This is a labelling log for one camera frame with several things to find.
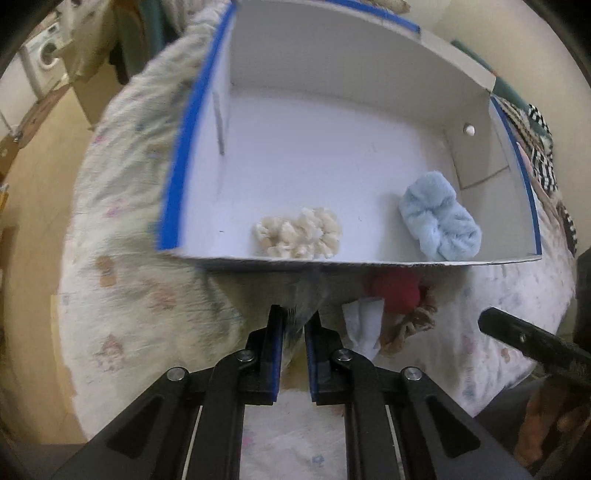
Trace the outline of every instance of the white wall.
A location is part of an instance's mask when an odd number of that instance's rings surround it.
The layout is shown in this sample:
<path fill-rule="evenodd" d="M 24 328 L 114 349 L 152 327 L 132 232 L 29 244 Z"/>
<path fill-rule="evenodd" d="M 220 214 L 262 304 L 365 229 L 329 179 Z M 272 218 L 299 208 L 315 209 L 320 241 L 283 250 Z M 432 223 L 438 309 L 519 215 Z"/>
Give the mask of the white wall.
<path fill-rule="evenodd" d="M 554 161 L 564 203 L 591 246 L 591 88 L 553 30 L 522 0 L 431 0 L 443 15 L 434 32 L 460 39 L 544 114 L 554 136 Z M 420 17 L 424 3 L 410 2 Z M 425 12 L 429 23 L 433 13 Z"/>
<path fill-rule="evenodd" d="M 0 141 L 10 133 L 8 125 L 4 122 L 4 118 L 0 118 Z"/>
<path fill-rule="evenodd" d="M 31 84 L 17 54 L 0 78 L 0 112 L 13 132 L 37 101 Z"/>
<path fill-rule="evenodd" d="M 402 17 L 415 22 L 421 28 L 432 30 L 443 16 L 452 0 L 406 0 L 410 5 L 410 12 Z"/>

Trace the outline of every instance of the washing machine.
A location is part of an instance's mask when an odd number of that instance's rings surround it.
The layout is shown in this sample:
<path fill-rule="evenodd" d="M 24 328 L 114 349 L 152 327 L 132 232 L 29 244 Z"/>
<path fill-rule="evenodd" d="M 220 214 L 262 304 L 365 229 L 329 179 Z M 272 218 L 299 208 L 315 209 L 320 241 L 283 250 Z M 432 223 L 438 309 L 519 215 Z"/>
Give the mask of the washing machine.
<path fill-rule="evenodd" d="M 21 49 L 21 57 L 33 90 L 41 99 L 55 87 L 66 74 L 66 67 L 56 53 L 64 46 L 59 22 L 55 22 L 27 41 Z"/>

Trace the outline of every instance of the wooden floor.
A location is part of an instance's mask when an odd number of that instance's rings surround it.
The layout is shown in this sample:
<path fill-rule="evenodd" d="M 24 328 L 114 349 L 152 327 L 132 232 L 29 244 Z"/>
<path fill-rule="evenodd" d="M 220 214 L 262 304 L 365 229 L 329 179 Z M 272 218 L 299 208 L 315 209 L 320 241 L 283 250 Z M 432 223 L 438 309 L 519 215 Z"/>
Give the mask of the wooden floor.
<path fill-rule="evenodd" d="M 61 363 L 52 296 L 59 286 L 73 186 L 91 135 L 70 89 L 7 176 L 9 199 L 0 219 L 5 269 L 0 417 L 10 436 L 26 442 L 84 441 Z"/>

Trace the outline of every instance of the black and white striped cloth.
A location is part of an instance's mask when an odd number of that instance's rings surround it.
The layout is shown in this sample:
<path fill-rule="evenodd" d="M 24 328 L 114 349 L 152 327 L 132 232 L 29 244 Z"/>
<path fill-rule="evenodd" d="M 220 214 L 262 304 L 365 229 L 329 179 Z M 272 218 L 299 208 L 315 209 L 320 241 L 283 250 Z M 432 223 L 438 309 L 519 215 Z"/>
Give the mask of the black and white striped cloth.
<path fill-rule="evenodd" d="M 558 190 L 556 182 L 556 174 L 554 173 L 554 142 L 552 134 L 548 127 L 548 123 L 540 110 L 534 105 L 528 106 L 527 120 L 523 117 L 521 110 L 515 105 L 509 103 L 504 99 L 501 101 L 501 108 L 506 113 L 507 118 L 515 128 L 515 131 L 525 145 L 528 146 L 531 164 L 533 167 L 535 178 L 540 182 L 548 196 L 552 196 Z M 532 128 L 531 122 L 540 125 L 546 132 L 545 138 L 538 135 Z M 556 206 L 558 214 L 562 218 L 564 233 L 566 234 L 566 242 L 570 252 L 574 255 L 577 251 L 577 230 L 569 212 L 564 203 L 560 200 Z"/>

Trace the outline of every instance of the blue tape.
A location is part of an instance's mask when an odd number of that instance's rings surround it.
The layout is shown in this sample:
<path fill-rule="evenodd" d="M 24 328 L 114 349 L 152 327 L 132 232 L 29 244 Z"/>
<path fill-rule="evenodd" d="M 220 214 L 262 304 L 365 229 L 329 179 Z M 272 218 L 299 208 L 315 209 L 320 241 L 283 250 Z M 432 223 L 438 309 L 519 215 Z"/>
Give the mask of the blue tape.
<path fill-rule="evenodd" d="M 536 255 L 542 254 L 542 239 L 540 237 L 540 224 L 538 222 L 538 212 L 535 209 L 535 200 L 534 200 L 534 192 L 531 189 L 531 182 L 530 176 L 527 173 L 527 169 L 525 164 L 523 163 L 523 158 L 521 158 L 521 153 L 519 148 L 517 148 L 517 140 L 511 131 L 511 126 L 509 125 L 509 120 L 505 115 L 505 112 L 502 110 L 499 102 L 494 98 L 491 97 L 491 102 L 496 109 L 496 113 L 498 113 L 501 121 L 503 122 L 503 126 L 507 132 L 507 136 L 509 137 L 509 141 L 511 142 L 511 146 L 513 147 L 513 152 L 515 153 L 515 158 L 517 159 L 517 164 L 519 165 L 519 171 L 521 172 L 521 178 L 523 180 L 523 184 L 525 186 L 525 191 L 527 192 L 527 198 L 530 201 L 530 211 L 531 211 L 531 221 L 534 224 L 534 236 L 535 236 L 535 253 Z"/>
<path fill-rule="evenodd" d="M 177 139 L 177 145 L 174 153 L 174 163 L 171 167 L 170 179 L 164 195 L 163 212 L 160 218 L 160 230 L 157 248 L 160 250 L 169 250 L 177 248 L 178 237 L 180 233 L 180 219 L 182 216 L 184 184 L 189 166 L 191 146 L 196 140 L 194 135 L 197 132 L 199 121 L 201 119 L 201 110 L 207 93 L 207 88 L 211 81 L 213 69 L 217 62 L 217 57 L 222 46 L 222 41 L 230 21 L 236 14 L 238 5 L 231 2 L 224 12 L 216 34 L 212 39 L 212 44 L 207 54 L 207 58 L 201 69 L 201 75 L 197 83 L 193 86 L 193 91 L 189 99 L 181 124 L 181 131 Z"/>
<path fill-rule="evenodd" d="M 310 337 L 309 327 L 304 327 L 304 335 L 306 337 L 306 360 L 308 362 L 308 382 L 310 384 L 310 397 L 312 402 L 318 401 L 318 365 L 316 365 L 316 354 L 314 353 L 314 346 Z"/>
<path fill-rule="evenodd" d="M 279 383 L 281 381 L 281 355 L 283 353 L 283 325 L 279 331 L 279 334 L 274 339 L 273 344 L 273 368 L 272 368 L 272 392 L 273 401 L 277 401 L 279 395 Z"/>

